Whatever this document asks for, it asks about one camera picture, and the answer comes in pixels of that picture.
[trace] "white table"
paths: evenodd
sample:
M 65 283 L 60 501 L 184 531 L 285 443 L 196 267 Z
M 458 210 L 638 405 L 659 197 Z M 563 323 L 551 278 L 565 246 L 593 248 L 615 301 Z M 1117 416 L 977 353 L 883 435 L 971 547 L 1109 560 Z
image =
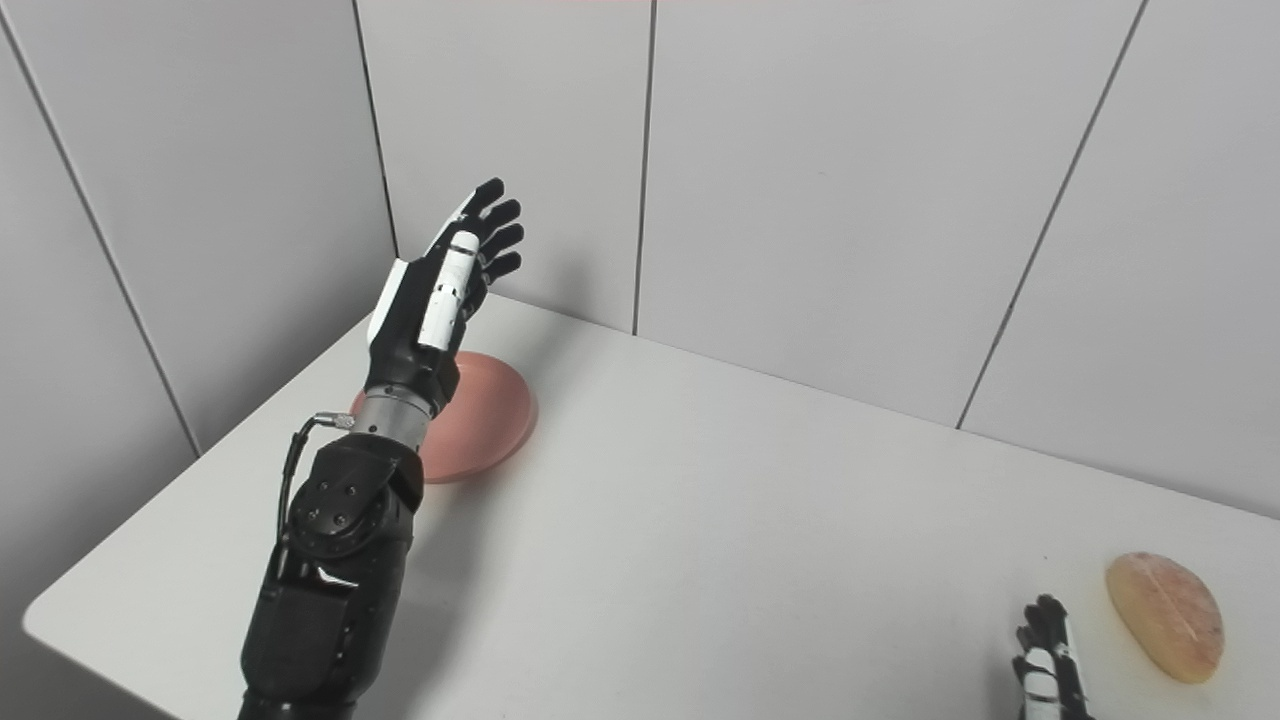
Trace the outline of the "white table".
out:
M 1012 633 L 1039 592 L 1074 614 L 1100 719 L 1274 712 L 1277 521 L 499 297 L 466 347 L 525 374 L 539 427 L 499 482 L 429 489 L 357 717 L 1011 720 Z M 346 409 L 365 370 L 360 327 L 27 630 L 177 717 L 234 717 L 289 433 Z M 1215 591 L 1208 684 L 1162 675 L 1111 609 L 1103 569 L 1133 550 Z

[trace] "black robotic finger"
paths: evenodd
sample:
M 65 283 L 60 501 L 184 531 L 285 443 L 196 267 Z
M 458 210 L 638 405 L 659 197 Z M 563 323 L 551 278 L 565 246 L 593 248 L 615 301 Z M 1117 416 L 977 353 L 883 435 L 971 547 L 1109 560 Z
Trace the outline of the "black robotic finger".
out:
M 484 273 L 480 268 L 476 268 L 471 273 L 471 281 L 467 282 L 467 296 L 462 301 L 462 319 L 466 320 L 471 315 L 476 314 L 480 305 L 484 304 L 484 299 L 489 296 L 489 284 L 484 282 Z
M 462 205 L 462 214 L 479 215 L 480 210 L 484 210 L 489 205 L 497 202 L 504 192 L 507 192 L 507 188 L 499 178 L 493 178 L 480 184 L 471 193 L 471 197 L 467 199 L 466 204 Z
M 518 217 L 520 217 L 518 200 L 512 199 L 502 202 L 500 205 L 495 205 L 481 218 L 481 220 L 484 222 L 485 237 L 493 234 L 494 231 L 515 220 Z
M 480 246 L 480 256 L 484 258 L 484 263 L 488 265 L 494 258 L 502 255 L 504 250 L 508 250 L 521 240 L 525 240 L 525 225 L 520 223 L 507 225 L 495 232 L 493 237 Z
M 1037 638 L 1034 633 L 1025 625 L 1018 628 L 1018 630 L 1014 632 L 1014 635 L 1018 638 L 1018 644 L 1023 646 L 1023 652 L 1029 652 L 1033 647 L 1039 647 L 1039 643 L 1036 642 Z
M 485 268 L 485 281 L 493 283 L 495 279 L 506 274 L 515 273 L 520 269 L 521 261 L 520 252 L 508 252 L 502 258 L 498 258 L 493 263 L 489 263 L 489 266 Z

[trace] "prosthetic hand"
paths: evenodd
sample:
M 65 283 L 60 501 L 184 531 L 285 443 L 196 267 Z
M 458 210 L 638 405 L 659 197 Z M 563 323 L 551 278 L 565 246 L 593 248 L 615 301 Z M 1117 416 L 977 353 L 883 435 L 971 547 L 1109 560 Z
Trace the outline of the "prosthetic hand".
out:
M 241 720 L 347 720 L 381 665 L 399 598 L 413 512 L 417 451 L 453 398 L 454 357 L 489 284 L 516 270 L 520 204 L 494 178 L 449 217 L 422 258 L 397 259 L 369 324 L 369 375 L 356 416 L 317 413 L 294 433 L 271 550 L 241 667 Z M 316 452 L 289 503 L 315 425 L 348 430 Z
M 1084 683 L 1075 659 L 1075 642 L 1066 609 L 1053 596 L 1042 594 L 1024 611 L 1018 628 L 1025 655 L 1014 659 L 1023 684 L 1024 720 L 1093 720 L 1084 707 Z

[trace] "robotic hand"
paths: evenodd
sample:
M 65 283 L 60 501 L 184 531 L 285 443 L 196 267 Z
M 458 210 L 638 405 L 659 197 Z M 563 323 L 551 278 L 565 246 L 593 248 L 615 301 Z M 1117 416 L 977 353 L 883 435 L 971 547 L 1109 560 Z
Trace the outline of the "robotic hand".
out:
M 1093 720 L 1084 707 L 1084 683 L 1075 659 L 1075 641 L 1066 609 L 1053 596 L 1042 594 L 1024 611 L 1018 628 L 1025 655 L 1014 659 L 1023 685 L 1023 720 Z
M 413 512 L 417 451 L 453 398 L 466 322 L 489 284 L 520 268 L 520 202 L 493 206 L 494 178 L 449 217 L 425 255 L 397 259 L 369 325 L 369 375 L 357 415 L 317 413 L 284 462 L 276 539 L 250 621 L 241 720 L 348 720 L 381 665 L 399 600 Z M 349 430 L 316 452 L 289 503 L 315 425 Z

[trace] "robotic arm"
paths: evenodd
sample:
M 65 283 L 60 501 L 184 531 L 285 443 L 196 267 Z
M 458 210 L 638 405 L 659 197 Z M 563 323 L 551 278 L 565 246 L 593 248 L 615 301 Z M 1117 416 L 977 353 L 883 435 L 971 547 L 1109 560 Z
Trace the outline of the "robotic arm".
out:
M 1023 720 L 1093 720 L 1084 706 L 1084 682 L 1066 609 L 1051 594 L 1036 598 L 1018 628 L 1024 655 L 1014 659 L 1023 684 Z
M 497 178 L 481 184 L 425 255 L 394 261 L 369 325 L 358 414 L 317 413 L 294 433 L 241 655 L 239 720 L 348 720 L 378 675 L 422 501 L 417 451 L 457 389 L 467 319 L 493 281 L 520 268 L 520 255 L 506 252 L 524 238 L 520 204 L 488 209 L 503 192 Z M 291 505 L 315 425 L 348 433 L 316 452 Z

